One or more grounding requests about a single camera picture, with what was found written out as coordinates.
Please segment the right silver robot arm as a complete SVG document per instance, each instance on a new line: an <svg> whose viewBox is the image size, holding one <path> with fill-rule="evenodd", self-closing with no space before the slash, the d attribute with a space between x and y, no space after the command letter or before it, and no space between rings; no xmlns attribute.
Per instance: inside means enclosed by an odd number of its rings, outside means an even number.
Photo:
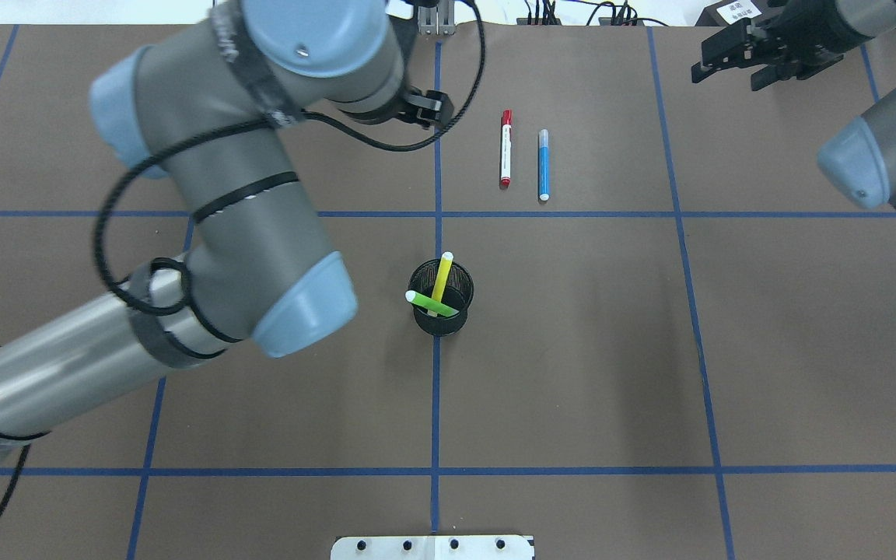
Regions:
<svg viewBox="0 0 896 560"><path fill-rule="evenodd" d="M767 20L743 17L704 39L692 82L749 67L753 91L809 79L896 29L896 1L772 1L771 7ZM896 88L825 142L817 164L854 205L896 210Z"/></svg>

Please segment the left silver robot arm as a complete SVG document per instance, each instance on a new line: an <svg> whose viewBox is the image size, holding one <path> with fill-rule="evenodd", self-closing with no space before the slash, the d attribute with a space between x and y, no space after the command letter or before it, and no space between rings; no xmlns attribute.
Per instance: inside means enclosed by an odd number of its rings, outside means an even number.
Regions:
<svg viewBox="0 0 896 560"><path fill-rule="evenodd" d="M384 1L226 1L90 86L100 137L127 167L90 243L106 293L0 347L0 464L15 449L251 339L273 358L341 329L358 300L278 131L392 118L448 131L448 96L410 85ZM125 279L104 230L139 175L169 177L201 237Z"/></svg>

